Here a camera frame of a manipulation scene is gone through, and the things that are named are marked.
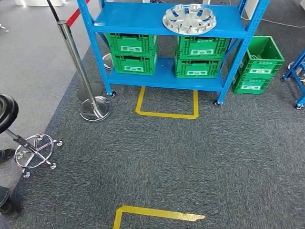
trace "shelf board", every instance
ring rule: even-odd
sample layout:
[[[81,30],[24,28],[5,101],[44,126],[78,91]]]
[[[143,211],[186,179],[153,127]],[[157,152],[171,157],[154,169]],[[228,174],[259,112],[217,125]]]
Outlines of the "shelf board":
[[[109,83],[174,89],[190,89],[220,92],[223,88],[221,75],[215,79],[176,79],[174,75],[174,59],[159,58],[154,76],[117,73],[112,69]]]
[[[166,29],[162,18],[176,4],[108,2],[93,25],[95,32],[116,32],[177,36]],[[246,34],[237,6],[206,5],[213,11],[217,24],[201,37],[244,38]]]

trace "yellow tape marking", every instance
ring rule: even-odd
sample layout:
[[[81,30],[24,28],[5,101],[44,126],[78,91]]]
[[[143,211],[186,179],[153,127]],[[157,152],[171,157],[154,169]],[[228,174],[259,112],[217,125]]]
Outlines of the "yellow tape marking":
[[[139,95],[138,102],[136,107],[136,112],[139,115],[144,116],[154,116],[154,117],[164,117],[164,118],[182,118],[182,119],[197,119],[199,117],[199,105],[198,105],[198,91],[194,90],[193,100],[194,100],[194,114],[172,114],[172,113],[159,113],[159,112],[149,112],[149,111],[141,111],[141,107],[143,102],[143,97],[145,93],[145,87],[141,87],[140,94]]]
[[[122,207],[117,210],[115,214],[114,223],[113,224],[113,229],[120,229],[120,220],[122,218],[123,212],[133,213],[145,216],[154,216],[161,218],[169,218],[169,219],[178,219],[178,220],[186,220],[195,222],[199,219],[204,219],[204,215],[194,215],[189,213],[181,213],[175,211],[164,211],[158,209],[151,208],[140,208],[140,207],[133,207],[123,205]]]

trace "person's leg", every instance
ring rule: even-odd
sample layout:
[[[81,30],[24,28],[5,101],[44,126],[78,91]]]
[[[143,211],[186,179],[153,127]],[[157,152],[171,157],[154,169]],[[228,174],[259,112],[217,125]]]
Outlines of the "person's leg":
[[[16,206],[9,198],[9,189],[0,186],[0,213],[8,218],[18,215]]]
[[[9,160],[14,152],[14,149],[0,150],[0,164]],[[8,188],[0,186],[0,213],[8,218],[17,215],[16,206],[9,198]]]
[[[0,149],[0,164],[10,160],[15,154],[14,149]]]

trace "white cable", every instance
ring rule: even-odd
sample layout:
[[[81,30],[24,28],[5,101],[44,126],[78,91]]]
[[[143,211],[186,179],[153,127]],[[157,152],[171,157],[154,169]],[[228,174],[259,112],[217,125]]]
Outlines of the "white cable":
[[[244,17],[242,17],[242,19],[246,20],[246,21],[249,21],[250,19],[246,19]],[[305,26],[297,26],[297,25],[288,25],[288,24],[284,24],[284,23],[280,23],[280,22],[276,22],[276,21],[270,21],[270,20],[267,20],[267,19],[261,19],[261,21],[267,21],[267,22],[270,22],[270,23],[273,23],[273,24],[277,24],[277,25],[283,25],[283,26],[288,26],[288,27],[294,27],[294,28],[305,28]]]

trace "crate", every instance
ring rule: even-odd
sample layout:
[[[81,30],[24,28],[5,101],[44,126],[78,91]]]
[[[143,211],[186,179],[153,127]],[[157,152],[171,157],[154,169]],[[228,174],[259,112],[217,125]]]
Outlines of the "crate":
[[[157,49],[157,35],[108,33],[106,37],[114,55],[154,57]]]
[[[111,53],[114,70],[117,73],[129,73],[139,75],[154,75],[157,53],[154,57],[123,56]]]
[[[239,68],[246,78],[271,79],[284,63],[284,58],[270,36],[255,36]]]
[[[237,72],[232,83],[233,92],[236,94],[262,94],[271,80],[244,79]]]
[[[180,60],[175,55],[175,73],[178,79],[216,78],[222,60]]]
[[[252,74],[252,73],[242,73],[241,68],[238,69],[238,73],[242,79],[259,79],[259,80],[271,80],[274,74]]]
[[[184,60],[221,60],[230,39],[178,36],[177,55]]]

